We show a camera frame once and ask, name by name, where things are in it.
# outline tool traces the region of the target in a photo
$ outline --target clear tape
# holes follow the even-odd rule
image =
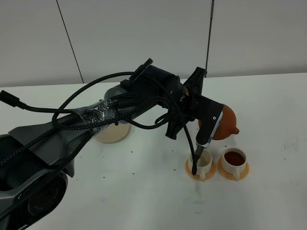
[[[73,111],[81,117],[85,124],[92,124],[114,118],[117,110],[111,100],[106,99],[90,106],[73,109]],[[93,137],[97,136],[108,126],[109,125],[92,128]]]

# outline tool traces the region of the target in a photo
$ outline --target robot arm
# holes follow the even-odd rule
[[[110,110],[104,113],[111,111],[115,115],[112,119],[84,124],[80,114],[70,111],[71,114],[50,123],[18,127],[9,135],[0,136],[0,229],[25,229],[60,203],[67,186],[66,175],[74,175],[73,158],[93,136],[94,127],[118,121],[138,126],[133,119],[156,105],[168,108],[168,112],[148,128],[168,123],[166,136],[171,139],[176,139],[184,128],[193,155],[193,174],[196,174],[197,160],[213,138],[224,105],[201,96],[206,70],[196,68],[181,84],[178,76],[151,63],[149,59],[128,80],[106,92]],[[1,92],[0,100],[12,106],[19,101],[6,92]],[[196,136],[198,148],[194,154],[186,123],[195,119],[203,125]]]

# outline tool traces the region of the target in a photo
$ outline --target white wall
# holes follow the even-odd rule
[[[208,77],[307,72],[306,0],[215,1]]]
[[[148,58],[183,78],[205,67],[211,0],[59,0],[59,5],[85,82],[134,71]]]
[[[81,82],[56,0],[2,0],[0,86]]]

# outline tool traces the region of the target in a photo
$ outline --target table surface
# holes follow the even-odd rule
[[[103,98],[116,83],[100,83],[70,105],[80,107]],[[82,85],[2,88],[32,106],[59,107]],[[31,230],[168,229],[289,230],[307,226],[307,73],[204,79],[202,95],[230,106],[240,133],[213,141],[215,162],[225,147],[241,148],[250,171],[242,181],[219,172],[206,182],[185,172],[189,145],[183,131],[165,137],[132,127],[116,144],[94,139],[75,160],[65,197]],[[155,107],[136,120],[153,124],[164,113]],[[52,115],[0,103],[0,132],[44,123]],[[197,122],[188,124],[191,137]]]

